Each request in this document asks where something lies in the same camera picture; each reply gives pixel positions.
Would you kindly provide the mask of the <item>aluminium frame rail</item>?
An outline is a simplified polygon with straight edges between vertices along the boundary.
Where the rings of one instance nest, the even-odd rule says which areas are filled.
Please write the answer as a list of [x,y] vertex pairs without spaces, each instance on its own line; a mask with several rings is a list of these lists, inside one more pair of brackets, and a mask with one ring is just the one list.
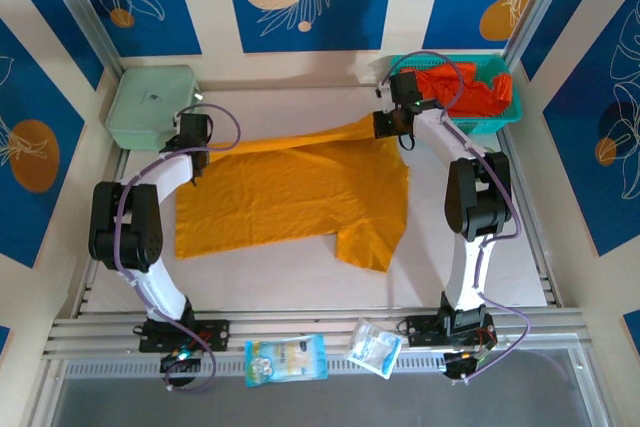
[[[346,346],[358,319],[394,330],[405,317],[432,314],[432,309],[387,308],[363,310],[284,310],[284,311],[210,311],[201,319],[230,321],[227,353],[238,353],[248,340],[277,340],[321,333],[331,353]],[[530,307],[522,310],[532,330],[522,347],[554,348],[577,341],[590,345],[591,337],[582,313],[577,308]],[[43,357],[45,359],[82,359],[132,357],[139,354],[139,337],[133,333],[145,316],[135,313],[82,314],[77,318],[53,321]]]

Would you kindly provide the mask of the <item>teal plastic basket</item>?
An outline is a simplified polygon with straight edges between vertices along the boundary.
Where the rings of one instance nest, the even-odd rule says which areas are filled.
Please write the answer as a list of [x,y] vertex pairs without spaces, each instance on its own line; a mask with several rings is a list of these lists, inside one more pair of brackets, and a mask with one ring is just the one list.
[[[454,99],[444,107],[450,108],[461,96],[464,80],[456,67],[457,63],[473,63],[478,67],[476,78],[485,83],[499,73],[509,73],[504,60],[495,55],[453,55],[447,60],[443,60],[434,55],[413,55],[407,58],[395,56],[390,61],[389,74],[394,75],[401,72],[416,70],[427,70],[440,64],[448,64],[454,68],[459,78],[459,89]],[[467,135],[492,134],[499,131],[509,123],[517,122],[522,117],[522,107],[519,94],[513,86],[513,100],[509,107],[499,116],[488,118],[452,118],[453,123]]]

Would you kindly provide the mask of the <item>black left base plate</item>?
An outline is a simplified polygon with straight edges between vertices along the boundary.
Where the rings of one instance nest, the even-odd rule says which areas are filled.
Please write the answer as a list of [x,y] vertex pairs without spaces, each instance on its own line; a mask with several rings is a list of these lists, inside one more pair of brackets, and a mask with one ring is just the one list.
[[[214,352],[227,350],[229,327],[228,320],[195,320],[187,325]],[[190,335],[166,322],[146,320],[142,325],[136,325],[133,333],[140,339],[139,351],[142,353],[168,354],[181,348],[203,350]]]

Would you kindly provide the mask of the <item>blue yellow snack packet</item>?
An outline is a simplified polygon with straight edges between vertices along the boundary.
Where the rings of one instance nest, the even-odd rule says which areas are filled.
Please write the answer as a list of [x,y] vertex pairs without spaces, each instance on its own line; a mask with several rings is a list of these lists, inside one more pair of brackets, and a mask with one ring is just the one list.
[[329,376],[322,334],[275,341],[245,342],[245,384],[326,380]]

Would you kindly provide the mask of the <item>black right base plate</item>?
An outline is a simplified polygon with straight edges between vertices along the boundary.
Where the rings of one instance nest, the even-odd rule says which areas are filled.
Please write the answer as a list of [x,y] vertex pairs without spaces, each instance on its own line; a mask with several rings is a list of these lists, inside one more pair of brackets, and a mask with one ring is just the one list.
[[497,345],[494,332],[489,329],[488,316],[483,322],[455,325],[452,317],[414,315],[405,319],[411,347],[481,347]]

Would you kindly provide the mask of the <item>black base connector board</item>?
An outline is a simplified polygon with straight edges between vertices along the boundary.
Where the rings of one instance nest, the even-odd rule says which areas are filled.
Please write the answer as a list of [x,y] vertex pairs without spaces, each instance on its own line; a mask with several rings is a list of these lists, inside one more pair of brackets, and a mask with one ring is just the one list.
[[174,351],[160,360],[160,372],[162,374],[174,374],[183,372],[198,372],[201,366],[201,358],[192,351]]
[[488,353],[485,348],[474,352],[445,353],[444,375],[451,381],[464,381],[479,369]]

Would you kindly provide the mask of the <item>aluminium corner post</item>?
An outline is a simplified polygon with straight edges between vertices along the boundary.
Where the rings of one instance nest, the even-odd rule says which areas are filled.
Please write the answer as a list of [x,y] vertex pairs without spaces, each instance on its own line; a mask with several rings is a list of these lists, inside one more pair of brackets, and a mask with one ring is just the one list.
[[529,0],[527,3],[503,52],[503,60],[510,73],[515,72],[523,52],[529,45],[552,1]]
[[62,0],[83,36],[111,77],[119,81],[124,73],[120,56],[90,0]]

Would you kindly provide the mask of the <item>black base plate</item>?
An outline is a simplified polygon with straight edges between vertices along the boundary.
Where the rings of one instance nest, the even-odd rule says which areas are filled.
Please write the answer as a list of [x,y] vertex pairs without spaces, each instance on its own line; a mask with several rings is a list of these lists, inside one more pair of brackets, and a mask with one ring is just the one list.
[[[187,325],[214,352],[227,350],[229,327],[228,320],[195,320]],[[136,325],[133,333],[140,339],[139,351],[142,353],[168,354],[181,348],[203,350],[190,335],[166,322],[146,320],[142,325]]]
[[483,322],[455,325],[452,317],[414,315],[405,319],[411,347],[481,347],[497,345],[494,332],[489,329],[488,316]]

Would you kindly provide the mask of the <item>orange t-shirt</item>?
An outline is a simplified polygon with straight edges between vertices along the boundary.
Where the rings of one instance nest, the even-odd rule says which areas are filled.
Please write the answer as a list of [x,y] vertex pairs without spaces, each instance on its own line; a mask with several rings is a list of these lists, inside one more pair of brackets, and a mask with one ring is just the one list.
[[[488,118],[501,115],[513,100],[513,82],[509,73],[493,76],[489,83],[476,78],[478,67],[473,63],[457,63],[463,76],[461,96],[448,109],[452,118]],[[427,70],[416,70],[416,79],[424,98],[437,99],[447,106],[459,89],[459,78],[453,67],[440,64]]]

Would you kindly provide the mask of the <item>yellow t-shirt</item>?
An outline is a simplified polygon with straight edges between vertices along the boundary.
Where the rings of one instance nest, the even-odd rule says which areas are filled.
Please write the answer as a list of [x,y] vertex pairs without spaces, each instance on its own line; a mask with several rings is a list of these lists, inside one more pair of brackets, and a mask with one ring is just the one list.
[[408,222],[410,170],[372,115],[301,136],[240,143],[212,155],[176,193],[181,260],[333,235],[335,256],[385,272]]

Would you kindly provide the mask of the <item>white blue plastic packet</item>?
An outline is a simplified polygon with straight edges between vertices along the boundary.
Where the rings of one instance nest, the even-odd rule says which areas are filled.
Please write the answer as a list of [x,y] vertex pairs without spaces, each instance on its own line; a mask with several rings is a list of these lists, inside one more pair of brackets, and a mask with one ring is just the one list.
[[347,344],[348,361],[385,380],[392,374],[404,338],[360,318]]

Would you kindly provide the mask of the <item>pale green lidded container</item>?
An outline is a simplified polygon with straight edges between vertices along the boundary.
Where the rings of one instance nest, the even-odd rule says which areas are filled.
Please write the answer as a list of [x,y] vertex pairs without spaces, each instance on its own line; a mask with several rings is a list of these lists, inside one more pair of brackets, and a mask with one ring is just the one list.
[[159,151],[175,135],[174,116],[196,102],[196,76],[186,65],[132,67],[118,85],[105,126],[124,150]]

